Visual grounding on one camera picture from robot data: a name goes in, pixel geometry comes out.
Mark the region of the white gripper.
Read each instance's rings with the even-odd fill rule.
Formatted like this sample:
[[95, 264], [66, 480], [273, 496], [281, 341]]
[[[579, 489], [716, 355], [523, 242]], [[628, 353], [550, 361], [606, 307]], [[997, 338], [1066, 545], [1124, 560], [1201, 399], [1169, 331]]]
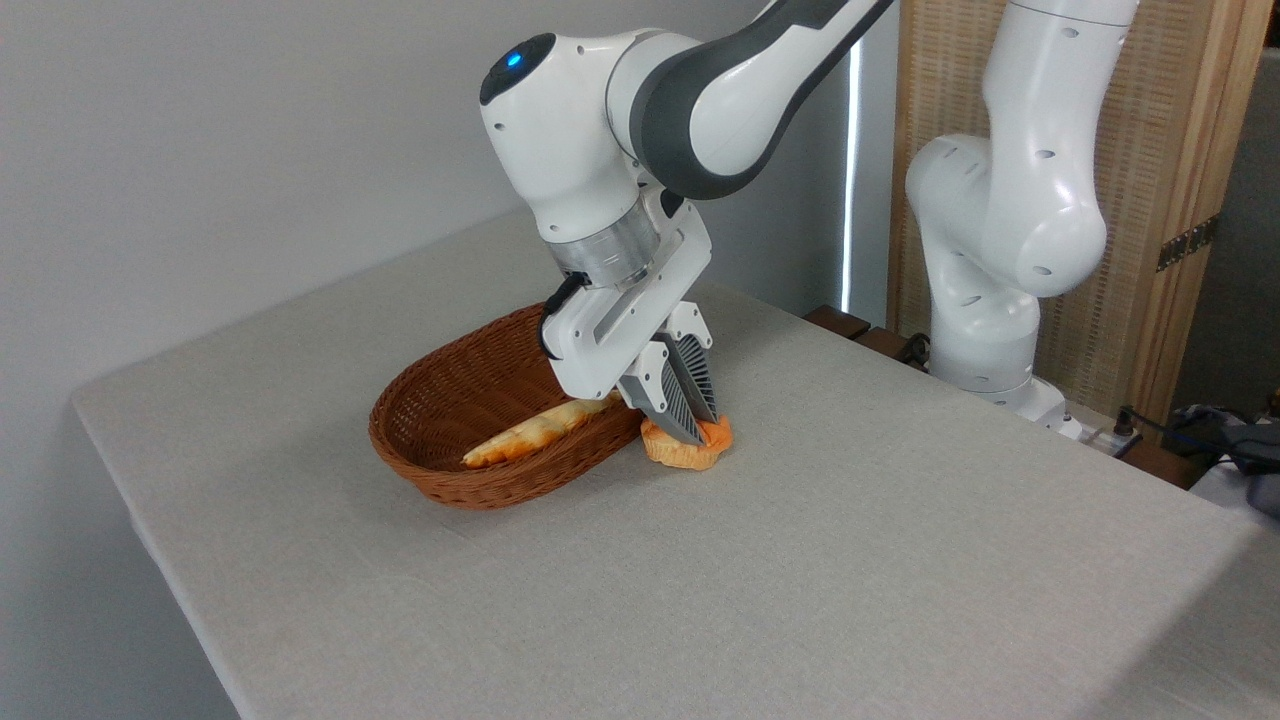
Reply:
[[[645, 184], [613, 225], [552, 256], [588, 281], [541, 325], [550, 366], [566, 395], [595, 398], [617, 383], [625, 402], [669, 437], [704, 446], [699, 421], [718, 424], [710, 377], [713, 338], [700, 307], [681, 302], [710, 261], [699, 210]], [[664, 325], [666, 343], [648, 343]]]

